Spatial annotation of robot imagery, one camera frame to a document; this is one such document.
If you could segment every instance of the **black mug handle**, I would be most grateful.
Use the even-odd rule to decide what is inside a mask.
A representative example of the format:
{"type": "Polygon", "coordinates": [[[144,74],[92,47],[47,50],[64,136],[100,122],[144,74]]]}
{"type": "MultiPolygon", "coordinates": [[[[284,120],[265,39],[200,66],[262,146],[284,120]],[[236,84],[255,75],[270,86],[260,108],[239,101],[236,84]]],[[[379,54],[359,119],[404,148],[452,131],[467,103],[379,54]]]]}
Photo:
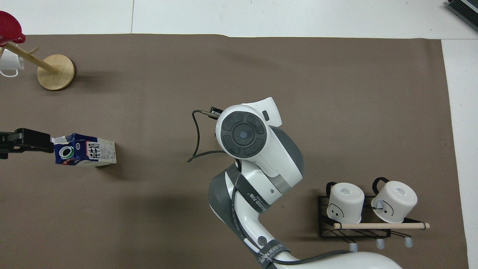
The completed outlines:
{"type": "Polygon", "coordinates": [[[372,190],[373,190],[373,193],[375,193],[375,195],[379,194],[379,190],[377,189],[377,184],[379,183],[379,181],[383,181],[385,183],[389,182],[390,180],[384,178],[384,177],[379,177],[379,178],[376,178],[374,181],[373,181],[373,184],[372,184],[372,190]]]}
{"type": "Polygon", "coordinates": [[[327,195],[327,198],[330,199],[330,189],[332,188],[332,186],[334,186],[336,183],[331,181],[329,183],[327,183],[327,186],[326,186],[326,195],[327,195]]]}

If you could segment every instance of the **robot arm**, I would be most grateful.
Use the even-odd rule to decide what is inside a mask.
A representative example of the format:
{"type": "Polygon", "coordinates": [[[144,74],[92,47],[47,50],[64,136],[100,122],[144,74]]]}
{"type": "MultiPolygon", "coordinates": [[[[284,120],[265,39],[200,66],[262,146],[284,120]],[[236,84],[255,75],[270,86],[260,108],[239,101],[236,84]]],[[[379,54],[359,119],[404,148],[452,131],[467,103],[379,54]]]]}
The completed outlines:
{"type": "Polygon", "coordinates": [[[298,260],[260,224],[259,214],[297,184],[304,171],[302,154],[278,128],[281,124],[271,97],[233,105],[220,114],[217,141],[237,164],[211,181],[208,201],[216,216],[245,243],[262,268],[399,269],[392,260],[366,252],[333,252],[298,260]]]}

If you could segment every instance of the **black cable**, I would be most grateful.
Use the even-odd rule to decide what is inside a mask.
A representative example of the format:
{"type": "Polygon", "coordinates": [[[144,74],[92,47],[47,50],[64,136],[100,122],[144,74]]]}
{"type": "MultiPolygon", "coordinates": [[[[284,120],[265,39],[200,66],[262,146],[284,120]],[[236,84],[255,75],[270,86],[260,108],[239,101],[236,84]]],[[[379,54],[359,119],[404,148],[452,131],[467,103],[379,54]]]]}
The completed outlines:
{"type": "Polygon", "coordinates": [[[236,184],[234,183],[234,187],[232,189],[232,195],[231,195],[231,214],[232,214],[232,220],[234,221],[234,226],[236,227],[236,230],[239,232],[241,239],[244,240],[246,238],[245,232],[241,229],[239,223],[238,223],[238,218],[236,215],[236,210],[234,209],[234,201],[236,199],[236,192],[237,192],[237,187],[236,184]]]}
{"type": "Polygon", "coordinates": [[[351,253],[351,252],[348,250],[335,250],[335,251],[327,252],[327,253],[312,257],[312,258],[307,258],[307,259],[301,259],[301,260],[295,260],[295,261],[283,261],[283,260],[272,259],[271,262],[282,264],[282,265],[299,265],[299,264],[304,264],[307,262],[324,259],[326,257],[330,257],[333,255],[346,254],[346,253],[351,253]]]}
{"type": "Polygon", "coordinates": [[[236,159],[236,163],[238,164],[238,171],[239,173],[242,172],[242,164],[239,159],[236,159]]]}
{"type": "Polygon", "coordinates": [[[206,151],[206,152],[203,152],[203,153],[199,153],[197,155],[193,155],[186,162],[190,162],[190,161],[196,159],[197,157],[201,157],[201,156],[212,154],[212,153],[226,153],[226,152],[224,150],[210,150],[210,151],[206,151]]]}
{"type": "Polygon", "coordinates": [[[217,115],[214,115],[212,113],[209,113],[207,111],[204,111],[204,110],[194,110],[192,112],[192,116],[193,116],[193,121],[194,121],[194,125],[196,126],[196,131],[197,131],[197,143],[196,143],[196,149],[194,150],[194,153],[193,153],[193,156],[191,158],[189,158],[186,162],[190,162],[192,160],[194,160],[195,158],[197,157],[201,157],[201,156],[204,156],[204,155],[207,155],[207,154],[211,154],[211,153],[226,153],[224,150],[211,150],[211,151],[206,151],[206,152],[203,152],[203,153],[200,153],[200,154],[196,154],[197,153],[197,150],[199,149],[199,140],[201,138],[201,135],[199,133],[199,125],[197,124],[197,120],[196,120],[196,116],[194,115],[194,113],[201,113],[201,114],[204,114],[204,115],[207,115],[208,117],[214,117],[216,120],[218,117],[217,115]]]}
{"type": "Polygon", "coordinates": [[[194,150],[193,156],[196,155],[197,150],[199,149],[199,139],[200,139],[199,125],[197,125],[197,120],[196,120],[196,117],[194,116],[194,113],[197,113],[197,112],[201,112],[201,110],[194,110],[192,113],[194,125],[196,125],[196,131],[197,131],[197,144],[196,144],[196,149],[194,150]]]}

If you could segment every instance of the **white floor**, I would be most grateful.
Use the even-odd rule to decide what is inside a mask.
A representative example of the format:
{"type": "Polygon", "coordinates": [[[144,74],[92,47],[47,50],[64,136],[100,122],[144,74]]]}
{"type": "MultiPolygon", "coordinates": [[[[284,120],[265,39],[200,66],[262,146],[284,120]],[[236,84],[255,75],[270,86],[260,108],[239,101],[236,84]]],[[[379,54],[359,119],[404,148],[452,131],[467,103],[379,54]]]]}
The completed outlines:
{"type": "Polygon", "coordinates": [[[223,34],[443,40],[468,262],[478,269],[478,32],[445,0],[0,0],[24,34],[223,34]]]}

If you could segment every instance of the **robot control button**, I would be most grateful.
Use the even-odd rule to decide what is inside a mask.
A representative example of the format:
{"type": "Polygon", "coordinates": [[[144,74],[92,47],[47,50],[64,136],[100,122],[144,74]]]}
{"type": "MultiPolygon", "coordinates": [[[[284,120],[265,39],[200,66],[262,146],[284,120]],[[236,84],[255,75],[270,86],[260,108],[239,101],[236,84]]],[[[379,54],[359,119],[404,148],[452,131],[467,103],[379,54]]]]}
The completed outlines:
{"type": "Polygon", "coordinates": [[[256,128],[256,132],[258,134],[261,135],[264,133],[264,127],[262,126],[262,123],[257,119],[256,116],[249,115],[247,117],[247,122],[249,122],[250,124],[252,124],[252,126],[254,126],[254,128],[256,128]]]}
{"type": "Polygon", "coordinates": [[[232,131],[232,139],[241,146],[247,146],[254,141],[255,132],[249,124],[239,124],[232,131]]]}
{"type": "Polygon", "coordinates": [[[247,156],[256,155],[262,149],[262,146],[264,146],[264,140],[258,138],[250,147],[244,149],[244,154],[247,156]]]}
{"type": "Polygon", "coordinates": [[[224,147],[233,154],[238,155],[240,153],[240,148],[232,142],[232,138],[230,135],[225,135],[222,137],[222,142],[224,143],[224,147]]]}
{"type": "Polygon", "coordinates": [[[222,122],[222,129],[224,131],[230,131],[232,130],[232,127],[236,123],[240,123],[244,120],[244,117],[242,116],[241,112],[233,112],[229,114],[224,121],[222,122]]]}

